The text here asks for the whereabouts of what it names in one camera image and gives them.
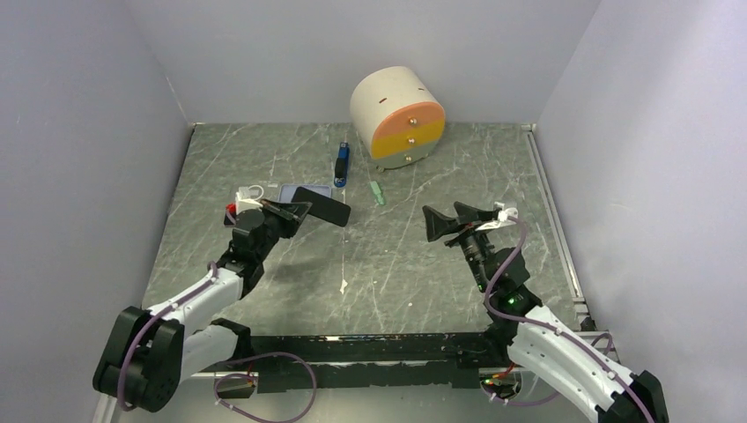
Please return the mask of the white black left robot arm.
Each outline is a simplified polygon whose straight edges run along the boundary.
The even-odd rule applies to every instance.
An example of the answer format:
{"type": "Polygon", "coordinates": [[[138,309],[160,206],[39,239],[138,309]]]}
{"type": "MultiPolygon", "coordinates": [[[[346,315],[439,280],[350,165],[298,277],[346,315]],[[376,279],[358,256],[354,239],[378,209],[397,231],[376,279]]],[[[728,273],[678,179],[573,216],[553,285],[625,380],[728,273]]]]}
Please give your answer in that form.
{"type": "Polygon", "coordinates": [[[254,352],[250,328],[216,315],[254,290],[264,260],[298,232],[311,208],[261,199],[240,211],[226,251],[208,263],[205,276],[168,300],[116,317],[93,389],[124,411],[158,412],[193,374],[220,362],[231,370],[247,366],[254,352]]]}

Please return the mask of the phone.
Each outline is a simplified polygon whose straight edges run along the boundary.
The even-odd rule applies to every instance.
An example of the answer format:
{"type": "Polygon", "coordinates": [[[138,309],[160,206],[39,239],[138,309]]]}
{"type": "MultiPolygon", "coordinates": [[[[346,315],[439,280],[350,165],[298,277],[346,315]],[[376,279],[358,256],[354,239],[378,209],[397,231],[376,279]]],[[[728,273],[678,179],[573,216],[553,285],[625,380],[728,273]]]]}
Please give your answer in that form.
{"type": "Polygon", "coordinates": [[[226,211],[225,217],[224,217],[224,226],[226,227],[232,227],[236,223],[235,217],[229,212],[226,211]]]}
{"type": "Polygon", "coordinates": [[[323,196],[311,189],[298,187],[292,195],[292,201],[311,203],[312,208],[309,214],[330,224],[345,227],[349,223],[351,207],[348,204],[323,196]]]}

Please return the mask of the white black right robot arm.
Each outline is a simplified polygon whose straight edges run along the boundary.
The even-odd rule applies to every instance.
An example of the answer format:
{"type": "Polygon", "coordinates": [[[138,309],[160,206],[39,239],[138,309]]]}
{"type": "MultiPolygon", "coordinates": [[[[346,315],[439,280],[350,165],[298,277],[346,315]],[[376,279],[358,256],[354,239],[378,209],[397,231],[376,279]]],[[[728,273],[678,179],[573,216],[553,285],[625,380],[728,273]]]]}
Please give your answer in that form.
{"type": "Polygon", "coordinates": [[[454,204],[449,217],[422,208],[426,239],[461,249],[498,332],[484,342],[494,365],[510,361],[544,380],[591,422],[667,422],[660,380],[634,373],[563,324],[527,287],[522,256],[529,230],[514,207],[454,204]]]}

